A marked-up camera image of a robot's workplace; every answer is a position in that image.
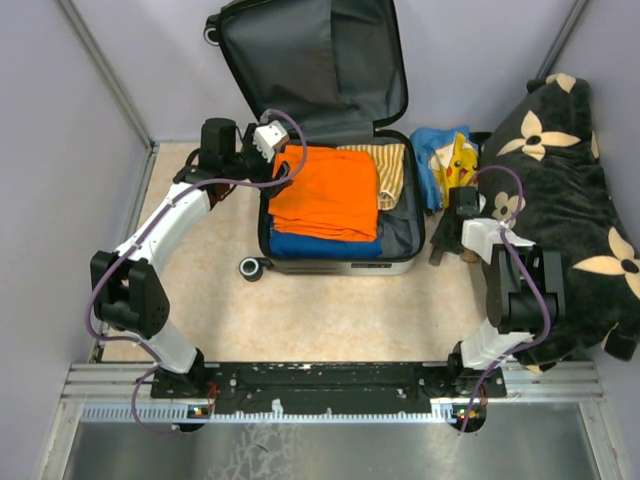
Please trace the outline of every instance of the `black pillow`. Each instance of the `black pillow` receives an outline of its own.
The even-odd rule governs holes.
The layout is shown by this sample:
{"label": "black pillow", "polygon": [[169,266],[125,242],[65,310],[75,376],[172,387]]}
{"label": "black pillow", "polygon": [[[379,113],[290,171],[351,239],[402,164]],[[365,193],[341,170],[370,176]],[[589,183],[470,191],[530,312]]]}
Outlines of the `black pillow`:
{"label": "black pillow", "polygon": [[[518,357],[544,365],[604,341],[631,359],[640,333],[640,260],[607,189],[591,124],[590,88],[565,74],[527,84],[529,94],[487,140],[480,166],[504,165],[524,186],[526,203],[512,228],[562,254],[566,317],[547,340]],[[483,216],[503,220],[517,203],[511,176],[479,180]]]}

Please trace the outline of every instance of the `pikachu toy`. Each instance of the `pikachu toy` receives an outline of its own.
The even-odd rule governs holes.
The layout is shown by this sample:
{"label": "pikachu toy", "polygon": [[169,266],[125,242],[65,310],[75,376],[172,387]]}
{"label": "pikachu toy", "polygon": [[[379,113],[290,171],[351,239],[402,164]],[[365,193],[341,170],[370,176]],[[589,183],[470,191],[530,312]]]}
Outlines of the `pikachu toy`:
{"label": "pikachu toy", "polygon": [[478,152],[462,133],[456,133],[453,144],[435,150],[429,166],[447,208],[449,189],[466,185],[478,170]]}

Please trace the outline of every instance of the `metal frame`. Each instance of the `metal frame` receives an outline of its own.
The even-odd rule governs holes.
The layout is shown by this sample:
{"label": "metal frame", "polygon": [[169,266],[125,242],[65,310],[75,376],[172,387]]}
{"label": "metal frame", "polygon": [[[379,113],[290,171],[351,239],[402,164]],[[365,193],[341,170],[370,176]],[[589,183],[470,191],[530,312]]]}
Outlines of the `metal frame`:
{"label": "metal frame", "polygon": [[[442,366],[428,362],[425,366]],[[130,414],[135,381],[145,373],[148,363],[74,364],[58,407],[48,454],[40,478],[62,478],[78,422],[133,422]],[[608,410],[602,385],[593,362],[563,362],[543,375],[537,375],[517,362],[503,365],[506,398],[497,403],[573,403],[580,406],[589,444],[603,479],[630,479],[615,422]],[[192,408],[206,405],[206,399],[166,400],[150,396],[151,385],[140,389],[138,407],[145,422],[176,423],[452,423],[455,405],[467,398],[432,399],[432,414],[398,415],[285,415],[276,405],[272,414],[237,413],[212,415],[208,419],[187,419]]]}
{"label": "metal frame", "polygon": [[[538,77],[547,76],[583,14],[589,0],[575,0],[569,14],[562,25],[553,45],[547,52],[538,69]],[[119,81],[113,67],[102,52],[84,18],[73,0],[55,0],[69,25],[85,48],[94,63],[105,87],[112,94],[114,101],[122,111],[130,127],[148,147],[148,157],[141,170],[138,194],[131,206],[129,219],[124,228],[123,238],[135,230],[151,173],[158,153],[140,112],[135,107],[130,95]],[[122,422],[132,421],[127,414],[130,408],[134,381],[144,373],[149,364],[134,363],[91,363],[100,362],[101,349],[96,345],[88,364],[71,366],[67,381],[52,426],[46,455],[42,459],[37,478],[63,478],[69,453],[72,448],[77,426],[80,421]],[[503,367],[504,378],[509,391],[504,399],[491,399],[490,403],[578,403],[585,424],[585,431],[593,450],[597,468],[602,478],[631,478],[631,471],[619,440],[615,420],[613,419],[604,398],[595,366],[592,362],[566,362],[542,376],[535,375],[517,363],[507,363]],[[166,423],[173,416],[180,419],[189,405],[202,403],[205,400],[167,401],[150,397],[149,385],[140,390],[138,405],[145,421]],[[432,400],[436,412],[433,416],[398,415],[388,418],[370,418],[364,416],[342,416],[340,418],[322,417],[320,421],[378,421],[378,422],[448,422],[450,408],[453,405],[466,403],[464,398],[441,398]],[[243,416],[233,418],[213,415],[209,422],[265,422],[265,421],[316,421],[317,418],[290,418],[274,412],[269,416]]]}
{"label": "metal frame", "polygon": [[553,40],[549,51],[545,55],[544,60],[542,60],[542,64],[540,64],[536,78],[545,78],[551,73],[551,70],[553,70],[553,67],[558,62],[560,55],[562,55],[562,52],[567,46],[567,42],[569,41],[571,34],[578,25],[578,21],[582,18],[582,14],[589,4],[589,1],[590,0],[574,1],[567,18],[562,24],[562,27],[560,27],[558,35]]}
{"label": "metal frame", "polygon": [[153,141],[151,140],[149,130],[147,129],[140,112],[131,100],[131,96],[127,92],[126,88],[122,85],[122,82],[120,82],[118,76],[115,74],[115,70],[107,60],[105,54],[102,52],[102,49],[99,47],[98,42],[89,30],[87,23],[75,3],[72,0],[55,0],[55,2],[60,7],[60,11],[69,22],[69,26],[84,47],[91,62],[98,70],[105,87],[113,96],[114,101],[118,105],[118,108],[120,108],[120,111],[133,131],[138,135],[140,141],[147,148],[152,147]]}

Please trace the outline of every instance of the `yellow striped cloth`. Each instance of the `yellow striped cloth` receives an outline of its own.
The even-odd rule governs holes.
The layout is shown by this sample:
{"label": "yellow striped cloth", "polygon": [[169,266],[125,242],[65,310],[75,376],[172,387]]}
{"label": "yellow striped cloth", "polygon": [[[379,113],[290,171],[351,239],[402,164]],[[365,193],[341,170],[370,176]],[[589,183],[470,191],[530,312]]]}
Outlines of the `yellow striped cloth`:
{"label": "yellow striped cloth", "polygon": [[378,170],[378,210],[393,209],[404,183],[404,152],[402,143],[392,145],[345,145],[339,150],[367,152]]}

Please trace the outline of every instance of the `folded orange clothing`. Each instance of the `folded orange clothing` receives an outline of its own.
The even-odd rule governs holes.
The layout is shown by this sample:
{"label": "folded orange clothing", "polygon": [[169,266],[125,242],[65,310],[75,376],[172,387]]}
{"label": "folded orange clothing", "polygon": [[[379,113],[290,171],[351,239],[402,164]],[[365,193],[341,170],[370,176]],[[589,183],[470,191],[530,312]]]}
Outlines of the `folded orange clothing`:
{"label": "folded orange clothing", "polygon": [[[274,172],[286,161],[300,165],[302,147],[288,145],[276,157]],[[327,240],[369,242],[377,238],[378,173],[371,156],[309,147],[307,161],[293,184],[269,201],[274,227]]]}

